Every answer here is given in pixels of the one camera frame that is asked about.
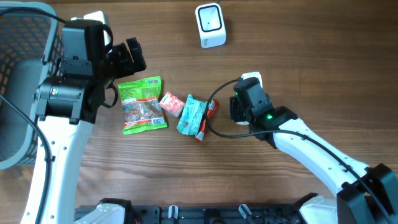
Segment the green gummy candy bag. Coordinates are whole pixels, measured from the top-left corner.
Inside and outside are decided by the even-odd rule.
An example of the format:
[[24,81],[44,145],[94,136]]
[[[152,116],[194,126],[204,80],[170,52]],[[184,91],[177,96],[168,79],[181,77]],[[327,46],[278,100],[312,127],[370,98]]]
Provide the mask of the green gummy candy bag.
[[160,76],[120,83],[118,88],[124,113],[124,135],[167,127],[159,104]]

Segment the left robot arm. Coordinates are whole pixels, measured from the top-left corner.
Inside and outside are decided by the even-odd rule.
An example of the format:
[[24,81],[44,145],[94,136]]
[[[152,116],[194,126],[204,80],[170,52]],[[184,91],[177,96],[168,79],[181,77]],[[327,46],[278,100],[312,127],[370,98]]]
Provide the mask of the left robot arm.
[[118,78],[145,70],[136,38],[106,42],[110,27],[96,20],[67,21],[63,55],[36,94],[37,157],[23,223],[72,223],[81,159],[106,90]]

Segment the mint green wipes pack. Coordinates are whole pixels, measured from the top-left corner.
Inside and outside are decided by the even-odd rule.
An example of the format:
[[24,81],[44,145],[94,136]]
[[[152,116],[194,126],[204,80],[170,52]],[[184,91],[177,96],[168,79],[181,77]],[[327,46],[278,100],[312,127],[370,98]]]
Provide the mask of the mint green wipes pack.
[[195,136],[201,126],[201,121],[205,113],[206,103],[194,99],[189,94],[182,111],[177,130],[187,136]]

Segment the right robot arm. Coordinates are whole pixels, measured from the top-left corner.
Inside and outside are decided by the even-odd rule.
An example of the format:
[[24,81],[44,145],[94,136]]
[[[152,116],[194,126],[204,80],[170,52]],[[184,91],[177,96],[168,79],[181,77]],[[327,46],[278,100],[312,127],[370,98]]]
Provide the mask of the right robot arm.
[[284,106],[274,107],[257,78],[234,81],[231,117],[249,135],[299,161],[334,195],[315,194],[299,206],[306,223],[397,223],[397,178],[384,164],[370,167],[315,134]]

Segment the red white tissue pack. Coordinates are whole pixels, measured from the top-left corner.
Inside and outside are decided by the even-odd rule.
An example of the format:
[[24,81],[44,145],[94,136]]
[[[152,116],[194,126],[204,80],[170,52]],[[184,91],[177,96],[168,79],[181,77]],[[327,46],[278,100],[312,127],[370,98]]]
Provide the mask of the red white tissue pack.
[[160,100],[160,107],[178,118],[185,107],[185,103],[175,95],[167,92]]

